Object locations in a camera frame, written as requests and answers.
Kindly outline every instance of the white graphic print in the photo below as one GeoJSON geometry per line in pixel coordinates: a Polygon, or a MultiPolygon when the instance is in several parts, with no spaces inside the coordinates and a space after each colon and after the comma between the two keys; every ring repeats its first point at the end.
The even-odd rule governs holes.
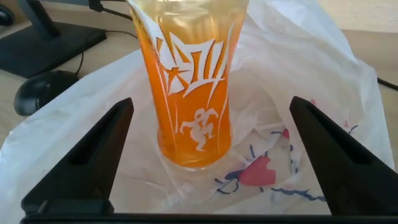
{"type": "Polygon", "coordinates": [[[191,128],[191,138],[198,143],[197,151],[203,151],[202,147],[206,144],[206,134],[208,138],[214,137],[213,133],[213,123],[208,124],[210,115],[215,115],[218,118],[217,112],[212,108],[208,111],[200,108],[195,112],[195,119],[192,122],[184,121],[181,125],[180,132],[184,132],[185,127],[191,128]]]}
{"type": "Polygon", "coordinates": [[[211,39],[202,44],[184,44],[176,35],[169,33],[171,39],[171,46],[169,48],[160,26],[134,4],[132,5],[142,18],[142,22],[150,35],[151,41],[155,45],[160,63],[164,68],[162,74],[166,81],[167,95],[180,93],[185,90],[183,95],[183,97],[185,97],[198,87],[207,83],[213,83],[208,97],[209,105],[218,83],[225,80],[222,76],[229,58],[229,39],[231,37],[234,24],[229,30],[227,42],[222,41],[215,43],[215,39],[211,39]],[[221,53],[223,48],[225,48],[225,51],[222,56],[221,53]],[[195,64],[192,53],[200,53],[200,58],[196,68],[198,70],[198,78],[195,82],[193,82],[195,64]],[[188,61],[184,62],[182,56],[184,56],[188,61]],[[205,67],[208,58],[210,59],[210,71],[209,77],[205,78],[205,67]],[[216,72],[215,69],[219,63],[221,63],[221,66],[218,72],[216,72]]]}

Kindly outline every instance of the black cable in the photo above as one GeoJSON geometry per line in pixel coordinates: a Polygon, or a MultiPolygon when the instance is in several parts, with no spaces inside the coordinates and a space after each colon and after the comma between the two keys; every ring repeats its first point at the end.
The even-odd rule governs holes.
{"type": "MultiPolygon", "coordinates": [[[[87,43],[87,40],[88,40],[88,38],[90,37],[90,35],[91,35],[91,34],[94,34],[95,32],[101,32],[101,31],[94,31],[94,32],[88,34],[87,37],[86,37],[86,40],[85,40],[85,44],[87,43]]],[[[107,31],[105,31],[105,32],[115,32],[115,33],[120,33],[120,34],[128,34],[128,35],[130,35],[130,36],[132,36],[132,37],[138,39],[138,37],[137,37],[136,35],[134,35],[134,34],[132,34],[132,33],[130,33],[130,32],[126,32],[126,31],[121,31],[121,30],[107,30],[107,31]]],[[[77,71],[75,72],[76,75],[79,74],[80,69],[81,69],[81,67],[83,66],[84,58],[85,58],[85,52],[83,51],[83,52],[81,53],[81,59],[80,59],[79,68],[78,68],[77,71]]]]}
{"type": "Polygon", "coordinates": [[[126,32],[126,31],[121,31],[121,30],[107,30],[106,32],[117,32],[117,33],[121,33],[121,34],[128,34],[130,36],[132,36],[135,39],[138,39],[138,37],[130,32],[126,32]]]}
{"type": "Polygon", "coordinates": [[[394,84],[392,84],[392,83],[390,83],[390,82],[387,82],[387,81],[385,81],[385,80],[382,80],[381,78],[377,78],[377,82],[378,83],[380,83],[380,84],[382,84],[382,85],[384,85],[384,86],[386,86],[386,87],[388,87],[388,88],[391,88],[391,89],[393,89],[393,90],[396,90],[396,91],[398,91],[398,86],[397,85],[394,85],[394,84]]]}
{"type": "Polygon", "coordinates": [[[132,17],[129,16],[129,15],[127,15],[127,14],[124,14],[124,13],[121,13],[121,12],[117,12],[117,11],[114,11],[114,10],[112,10],[112,9],[107,9],[107,8],[104,8],[103,11],[104,11],[104,12],[107,12],[107,13],[110,13],[110,14],[113,14],[113,15],[115,15],[115,16],[120,16],[120,17],[123,17],[123,18],[125,18],[125,19],[129,19],[129,20],[132,21],[132,17]]]}

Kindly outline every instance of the white plastic bag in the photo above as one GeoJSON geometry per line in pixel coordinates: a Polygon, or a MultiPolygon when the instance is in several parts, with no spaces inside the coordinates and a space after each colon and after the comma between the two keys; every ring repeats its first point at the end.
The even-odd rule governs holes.
{"type": "Polygon", "coordinates": [[[10,132],[0,151],[1,220],[18,222],[22,198],[127,97],[135,112],[111,194],[117,212],[328,213],[289,112],[293,96],[311,100],[394,166],[376,73],[314,1],[251,1],[230,75],[231,152],[240,160],[228,172],[261,167],[248,168],[261,156],[276,171],[274,185],[250,185],[227,170],[219,182],[170,175],[154,149],[155,111],[137,51],[83,78],[10,132]],[[198,203],[192,192],[207,198],[198,203]]]}

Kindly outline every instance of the black computer mouse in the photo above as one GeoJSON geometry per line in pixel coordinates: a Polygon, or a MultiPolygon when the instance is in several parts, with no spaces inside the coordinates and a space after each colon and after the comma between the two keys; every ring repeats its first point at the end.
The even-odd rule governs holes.
{"type": "Polygon", "coordinates": [[[73,72],[60,70],[32,77],[19,87],[14,99],[15,111],[21,116],[30,116],[78,80],[73,72]]]}

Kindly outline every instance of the desk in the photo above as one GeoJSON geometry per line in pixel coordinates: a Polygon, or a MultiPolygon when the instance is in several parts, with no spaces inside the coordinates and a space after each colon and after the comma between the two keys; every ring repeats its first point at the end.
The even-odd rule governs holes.
{"type": "MultiPolygon", "coordinates": [[[[59,22],[135,32],[131,21],[109,14],[58,10],[49,10],[49,14],[53,20],[59,22]]],[[[14,26],[2,33],[0,37],[28,25],[29,23],[25,22],[14,26]]],[[[357,57],[374,67],[381,78],[398,84],[398,63],[396,62],[398,34],[352,30],[345,30],[344,33],[357,57]]],[[[130,35],[108,33],[107,36],[107,40],[85,52],[80,76],[89,74],[139,48],[138,40],[130,35]]],[[[59,69],[76,71],[80,57],[79,55],[73,58],[59,69]]],[[[14,95],[23,82],[23,78],[0,71],[0,142],[4,142],[8,132],[24,120],[23,117],[15,114],[13,107],[14,95]]],[[[381,94],[394,160],[398,161],[398,92],[381,86],[381,94]]]]}

